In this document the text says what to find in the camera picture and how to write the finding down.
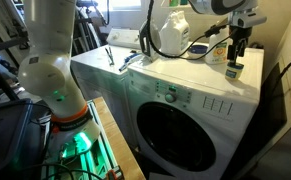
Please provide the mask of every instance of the bottle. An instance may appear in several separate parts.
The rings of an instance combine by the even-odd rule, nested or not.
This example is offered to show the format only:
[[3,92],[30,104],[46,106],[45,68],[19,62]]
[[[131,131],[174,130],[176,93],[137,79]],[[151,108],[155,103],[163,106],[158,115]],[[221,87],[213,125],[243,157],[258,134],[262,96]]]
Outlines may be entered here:
[[[215,46],[218,42],[224,40],[229,36],[229,30],[226,26],[224,29],[221,29],[218,34],[213,34],[209,38],[209,45],[207,52]],[[229,41],[226,40],[220,44],[218,44],[211,52],[209,52],[205,57],[205,62],[207,64],[220,64],[227,62],[227,49],[228,49]]]
[[159,32],[161,52],[168,55],[180,55],[188,45],[190,28],[185,20],[184,11],[173,11],[167,17]]

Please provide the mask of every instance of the washer door window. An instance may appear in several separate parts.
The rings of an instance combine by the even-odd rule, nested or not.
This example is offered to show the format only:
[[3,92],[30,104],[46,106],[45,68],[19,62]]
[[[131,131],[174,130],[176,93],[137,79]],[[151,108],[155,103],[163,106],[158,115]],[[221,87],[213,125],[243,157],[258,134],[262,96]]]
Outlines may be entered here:
[[148,145],[162,158],[188,171],[204,171],[216,158],[214,145],[192,118],[162,103],[146,103],[137,124]]

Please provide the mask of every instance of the laundry room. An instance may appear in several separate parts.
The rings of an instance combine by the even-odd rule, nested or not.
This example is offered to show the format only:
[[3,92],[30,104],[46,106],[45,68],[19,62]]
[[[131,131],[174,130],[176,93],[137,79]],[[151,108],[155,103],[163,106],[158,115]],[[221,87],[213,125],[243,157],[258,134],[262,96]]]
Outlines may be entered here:
[[291,179],[291,1],[0,0],[7,113],[0,178]]

